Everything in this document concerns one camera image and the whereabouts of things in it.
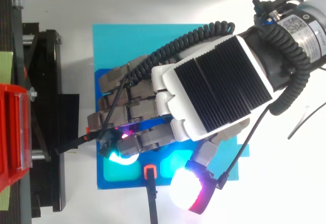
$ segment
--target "white table surface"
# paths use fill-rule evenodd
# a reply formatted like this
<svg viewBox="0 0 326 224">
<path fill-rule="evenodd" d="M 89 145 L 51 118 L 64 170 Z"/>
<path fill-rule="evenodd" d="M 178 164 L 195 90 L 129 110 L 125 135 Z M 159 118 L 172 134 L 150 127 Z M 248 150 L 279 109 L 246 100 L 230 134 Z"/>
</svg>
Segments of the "white table surface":
<svg viewBox="0 0 326 224">
<path fill-rule="evenodd" d="M 251 1 L 25 0 L 23 21 L 40 22 L 41 30 L 54 29 L 62 35 L 63 92 L 80 94 L 82 135 L 87 115 L 95 108 L 92 24 L 226 20 L 233 21 L 236 33 L 240 33 L 253 24 Z M 159 187 L 159 223 L 326 223 L 326 108 L 287 140 L 304 107 L 309 105 L 313 110 L 326 101 L 325 81 L 326 72 L 314 72 L 289 111 L 264 118 L 251 140 L 250 157 L 239 160 L 240 181 L 216 190 L 204 214 L 176 208 L 168 187 Z M 249 130 L 239 135 L 239 142 Z M 42 217 L 33 219 L 33 224 L 149 223 L 145 188 L 97 190 L 94 142 L 65 154 L 65 173 L 65 209 L 52 213 L 51 208 L 42 208 Z"/>
</svg>

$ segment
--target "black coiled cable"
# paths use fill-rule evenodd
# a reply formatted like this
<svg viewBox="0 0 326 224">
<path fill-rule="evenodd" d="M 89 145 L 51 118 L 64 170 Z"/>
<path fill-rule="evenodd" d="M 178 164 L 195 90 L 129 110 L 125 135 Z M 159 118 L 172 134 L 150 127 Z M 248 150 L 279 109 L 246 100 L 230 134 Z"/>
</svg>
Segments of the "black coiled cable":
<svg viewBox="0 0 326 224">
<path fill-rule="evenodd" d="M 134 68 L 128 75 L 130 84 L 132 86 L 137 85 L 142 79 L 151 74 L 151 70 L 154 66 L 165 64 L 165 62 L 175 54 L 209 38 L 230 35 L 234 32 L 234 28 L 234 23 L 217 21 L 209 25 L 206 24 L 203 27 L 199 27 L 192 32 L 188 32 L 188 34 L 176 38 L 174 41 L 154 51 Z"/>
<path fill-rule="evenodd" d="M 278 24 L 259 28 L 259 36 L 278 50 L 295 68 L 290 84 L 283 93 L 270 105 L 269 111 L 278 116 L 286 111 L 306 87 L 310 77 L 311 63 L 307 54 L 292 36 Z"/>
</svg>

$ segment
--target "red plastic bin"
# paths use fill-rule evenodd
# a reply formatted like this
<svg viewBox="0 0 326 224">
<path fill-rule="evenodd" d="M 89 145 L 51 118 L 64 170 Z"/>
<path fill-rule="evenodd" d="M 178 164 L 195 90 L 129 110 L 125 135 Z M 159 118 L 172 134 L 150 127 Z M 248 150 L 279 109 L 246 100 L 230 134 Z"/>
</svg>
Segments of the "red plastic bin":
<svg viewBox="0 0 326 224">
<path fill-rule="evenodd" d="M 30 109 L 27 90 L 0 84 L 0 192 L 32 166 Z"/>
</svg>

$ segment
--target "blue tray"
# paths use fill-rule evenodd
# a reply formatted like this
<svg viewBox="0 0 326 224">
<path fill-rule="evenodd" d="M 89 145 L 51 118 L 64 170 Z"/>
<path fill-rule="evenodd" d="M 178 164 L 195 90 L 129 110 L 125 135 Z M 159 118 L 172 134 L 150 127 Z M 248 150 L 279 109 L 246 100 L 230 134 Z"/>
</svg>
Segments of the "blue tray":
<svg viewBox="0 0 326 224">
<path fill-rule="evenodd" d="M 111 68 L 151 53 L 175 38 L 202 26 L 199 24 L 96 24 L 93 25 L 95 100 L 103 95 L 98 78 Z M 141 123 L 147 129 L 163 123 L 162 119 Z M 97 186 L 99 189 L 146 186 L 144 166 L 153 164 L 157 169 L 157 185 L 169 185 L 174 172 L 185 165 L 197 143 L 186 141 L 162 147 L 158 152 L 150 151 L 139 155 L 131 165 L 119 165 L 97 154 Z M 219 150 L 208 169 L 218 177 L 229 166 L 241 145 L 236 137 L 221 142 Z M 249 156 L 249 147 L 242 156 Z M 238 180 L 238 164 L 233 168 L 228 180 Z"/>
</svg>

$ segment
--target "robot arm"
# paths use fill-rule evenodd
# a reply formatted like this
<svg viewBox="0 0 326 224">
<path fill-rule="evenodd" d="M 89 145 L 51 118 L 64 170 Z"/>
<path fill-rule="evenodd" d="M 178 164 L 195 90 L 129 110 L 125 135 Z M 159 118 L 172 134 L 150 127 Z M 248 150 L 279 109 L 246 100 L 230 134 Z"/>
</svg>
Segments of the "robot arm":
<svg viewBox="0 0 326 224">
<path fill-rule="evenodd" d="M 190 209 L 202 213 L 213 188 L 223 188 L 242 153 L 213 179 L 207 166 L 220 141 L 240 133 L 260 107 L 268 105 L 254 129 L 267 111 L 283 113 L 310 73 L 326 63 L 325 1 L 253 0 L 255 25 L 246 32 L 233 35 L 233 23 L 211 23 L 103 75 L 100 88 L 108 95 L 98 101 L 100 112 L 88 116 L 101 154 L 108 157 L 117 150 L 130 157 L 175 141 L 199 141 L 185 167 L 203 186 L 199 195 L 205 198 L 198 198 Z M 180 60 L 179 53 L 199 43 L 204 43 L 200 49 Z M 275 92 L 282 89 L 276 98 Z M 116 136 L 117 126 L 137 128 L 139 122 L 155 118 L 165 124 L 135 129 L 124 139 Z"/>
</svg>

